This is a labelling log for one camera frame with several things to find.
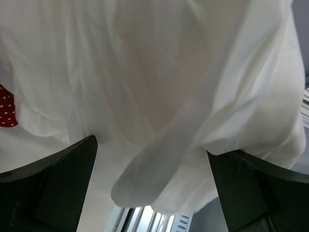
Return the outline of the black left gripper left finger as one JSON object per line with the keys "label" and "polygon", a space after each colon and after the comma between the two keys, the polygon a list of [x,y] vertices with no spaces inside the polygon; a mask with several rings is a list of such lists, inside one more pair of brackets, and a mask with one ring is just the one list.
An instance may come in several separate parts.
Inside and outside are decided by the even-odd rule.
{"label": "black left gripper left finger", "polygon": [[0,175],[2,232],[75,232],[93,171],[94,135]]}

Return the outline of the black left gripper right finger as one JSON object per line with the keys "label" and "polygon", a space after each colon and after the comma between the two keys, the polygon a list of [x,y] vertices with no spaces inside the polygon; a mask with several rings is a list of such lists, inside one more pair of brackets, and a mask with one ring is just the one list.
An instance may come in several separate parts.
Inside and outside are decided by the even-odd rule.
{"label": "black left gripper right finger", "polygon": [[309,177],[232,151],[208,154],[230,232],[307,232]]}

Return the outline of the white ruffled skirt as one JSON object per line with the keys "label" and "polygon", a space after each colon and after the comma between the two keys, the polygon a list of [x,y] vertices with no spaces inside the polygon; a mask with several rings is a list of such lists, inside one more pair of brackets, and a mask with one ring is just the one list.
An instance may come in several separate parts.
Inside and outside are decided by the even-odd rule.
{"label": "white ruffled skirt", "polygon": [[95,135],[120,207],[194,213],[207,154],[284,168],[304,152],[304,66],[290,0],[3,0],[0,64],[27,132]]}

